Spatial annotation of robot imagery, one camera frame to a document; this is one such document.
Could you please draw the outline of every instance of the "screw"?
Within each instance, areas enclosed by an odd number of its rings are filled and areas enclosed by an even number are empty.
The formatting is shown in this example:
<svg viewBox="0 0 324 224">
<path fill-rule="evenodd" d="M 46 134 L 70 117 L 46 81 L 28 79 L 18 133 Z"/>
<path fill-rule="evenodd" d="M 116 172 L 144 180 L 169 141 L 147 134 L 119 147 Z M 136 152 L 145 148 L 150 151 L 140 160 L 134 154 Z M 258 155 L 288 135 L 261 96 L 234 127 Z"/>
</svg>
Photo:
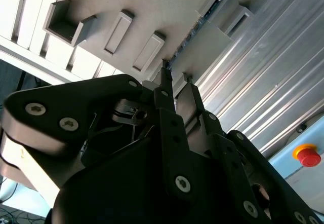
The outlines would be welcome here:
<svg viewBox="0 0 324 224">
<path fill-rule="evenodd" d="M 240 133 L 237 133 L 236 136 L 237 136 L 237 138 L 239 138 L 240 140 L 244 140 L 243 135 L 241 135 Z"/>
<path fill-rule="evenodd" d="M 25 110 L 33 116 L 40 116 L 46 112 L 46 108 L 39 103 L 30 103 L 25 107 Z"/>
<path fill-rule="evenodd" d="M 213 115 L 213 114 L 209 114 L 209 117 L 210 117 L 212 120 L 216 120 L 216 116 Z"/>
<path fill-rule="evenodd" d="M 190 192 L 191 186 L 187 178 L 184 176 L 176 177 L 176 186 L 184 193 Z"/>
<path fill-rule="evenodd" d="M 128 84 L 130 84 L 131 86 L 137 87 L 137 84 L 134 81 L 128 81 Z"/>
<path fill-rule="evenodd" d="M 311 215 L 309 216 L 309 220 L 312 224 L 319 224 L 318 221 Z"/>
<path fill-rule="evenodd" d="M 168 94 L 166 91 L 161 91 L 161 93 L 162 93 L 164 96 L 169 96 L 169 94 Z"/>
<path fill-rule="evenodd" d="M 299 213 L 298 211 L 295 211 L 294 214 L 295 214 L 296 219 L 299 222 L 301 222 L 302 224 L 306 224 L 306 220 L 301 213 Z"/>
<path fill-rule="evenodd" d="M 250 201 L 245 200 L 243 202 L 244 209 L 247 211 L 248 214 L 250 214 L 252 217 L 257 218 L 258 217 L 258 211 L 257 208 L 255 208 L 254 204 L 252 204 Z"/>
<path fill-rule="evenodd" d="M 79 123 L 73 118 L 63 118 L 60 120 L 60 126 L 66 131 L 75 131 L 79 127 Z"/>
</svg>

